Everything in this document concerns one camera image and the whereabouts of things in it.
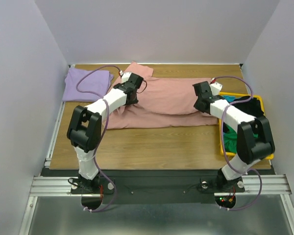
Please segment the pink t-shirt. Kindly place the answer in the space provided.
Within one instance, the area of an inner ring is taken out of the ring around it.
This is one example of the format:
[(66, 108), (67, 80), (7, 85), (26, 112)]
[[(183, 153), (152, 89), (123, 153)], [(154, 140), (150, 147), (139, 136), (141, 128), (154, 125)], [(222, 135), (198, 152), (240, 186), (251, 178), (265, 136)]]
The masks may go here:
[(209, 78), (157, 78), (153, 69), (132, 62), (126, 72), (145, 79), (138, 103), (121, 106), (109, 116), (108, 129), (164, 128), (216, 125), (217, 118), (194, 108), (197, 100), (193, 85)]

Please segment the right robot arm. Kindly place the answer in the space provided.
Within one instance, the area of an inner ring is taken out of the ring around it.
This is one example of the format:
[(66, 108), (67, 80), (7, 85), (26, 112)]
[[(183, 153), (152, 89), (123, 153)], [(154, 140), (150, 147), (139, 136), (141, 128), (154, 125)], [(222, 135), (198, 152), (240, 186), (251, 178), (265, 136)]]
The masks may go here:
[(218, 170), (216, 187), (227, 191), (235, 181), (247, 174), (256, 163), (275, 152), (269, 120), (249, 115), (220, 95), (222, 85), (207, 81), (193, 84), (197, 100), (195, 109), (212, 115), (231, 127), (237, 134), (237, 153)]

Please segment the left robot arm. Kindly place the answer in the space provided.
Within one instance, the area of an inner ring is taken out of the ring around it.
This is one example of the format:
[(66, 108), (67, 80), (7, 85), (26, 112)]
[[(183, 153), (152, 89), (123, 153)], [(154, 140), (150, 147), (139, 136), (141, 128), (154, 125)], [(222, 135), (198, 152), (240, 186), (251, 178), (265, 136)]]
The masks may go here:
[(121, 75), (121, 83), (105, 96), (90, 105), (74, 108), (67, 138), (76, 152), (79, 171), (77, 179), (69, 180), (72, 189), (95, 193), (102, 188), (95, 164), (96, 151), (106, 131), (102, 123), (108, 123), (110, 114), (119, 107), (138, 103), (137, 91), (144, 81), (141, 76), (126, 72)]

